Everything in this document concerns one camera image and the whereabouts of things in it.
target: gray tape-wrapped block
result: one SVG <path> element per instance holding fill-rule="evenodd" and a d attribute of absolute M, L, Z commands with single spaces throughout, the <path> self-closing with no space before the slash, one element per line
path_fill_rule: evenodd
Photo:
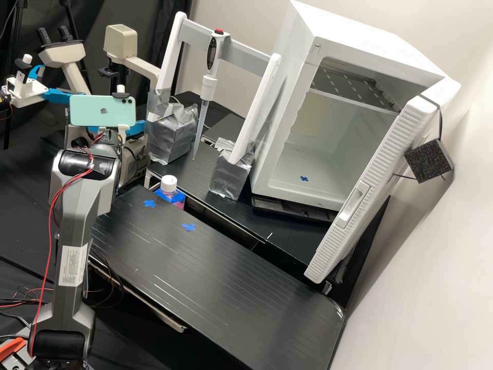
<path fill-rule="evenodd" d="M 195 139 L 197 128 L 197 105 L 183 108 L 173 103 L 173 114 L 157 120 L 146 122 L 147 150 L 154 162 L 163 165 L 186 154 Z"/>
<path fill-rule="evenodd" d="M 227 161 L 231 152 L 224 149 L 217 157 L 209 190 L 226 198 L 238 200 L 252 168 L 253 143 L 249 144 L 246 154 L 236 164 Z"/>
<path fill-rule="evenodd" d="M 147 93 L 147 112 L 163 117 L 169 105 L 170 92 L 171 89 L 169 88 L 160 92 L 154 89 L 149 90 Z"/>

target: mint green iphone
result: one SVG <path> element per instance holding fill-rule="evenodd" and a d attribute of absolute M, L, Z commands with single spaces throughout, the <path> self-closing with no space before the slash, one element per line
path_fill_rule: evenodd
<path fill-rule="evenodd" d="M 70 122 L 74 126 L 118 127 L 135 125 L 135 99 L 111 95 L 72 95 Z"/>

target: blue tape cross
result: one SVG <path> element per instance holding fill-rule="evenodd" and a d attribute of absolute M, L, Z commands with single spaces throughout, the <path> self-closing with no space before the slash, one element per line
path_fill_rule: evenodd
<path fill-rule="evenodd" d="M 154 200 L 153 199 L 145 200 L 144 201 L 144 207 L 145 208 L 148 208 L 148 207 L 156 208 L 156 203 L 154 203 Z"/>
<path fill-rule="evenodd" d="M 181 224 L 186 231 L 194 231 L 196 229 L 195 224 Z"/>

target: mini refrigerator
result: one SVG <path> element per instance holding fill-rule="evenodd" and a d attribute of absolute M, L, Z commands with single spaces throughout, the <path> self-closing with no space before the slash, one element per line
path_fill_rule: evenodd
<path fill-rule="evenodd" d="M 290 1 L 255 127 L 254 194 L 338 211 L 305 275 L 359 239 L 460 84 L 397 35 Z"/>

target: pipette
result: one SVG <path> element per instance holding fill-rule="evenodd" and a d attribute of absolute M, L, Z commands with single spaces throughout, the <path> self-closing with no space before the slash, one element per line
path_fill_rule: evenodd
<path fill-rule="evenodd" d="M 202 90 L 200 91 L 202 106 L 200 107 L 199 122 L 197 124 L 197 132 L 195 134 L 193 159 L 195 159 L 199 148 L 199 141 L 202 137 L 202 129 L 204 128 L 207 108 L 209 107 L 209 102 L 214 97 L 214 91 L 216 90 L 217 65 L 219 64 L 219 59 L 221 58 L 224 41 L 229 36 L 229 33 L 224 32 L 220 28 L 216 28 L 214 32 L 212 32 L 211 40 L 209 41 L 209 47 L 207 48 L 207 72 L 202 78 Z"/>

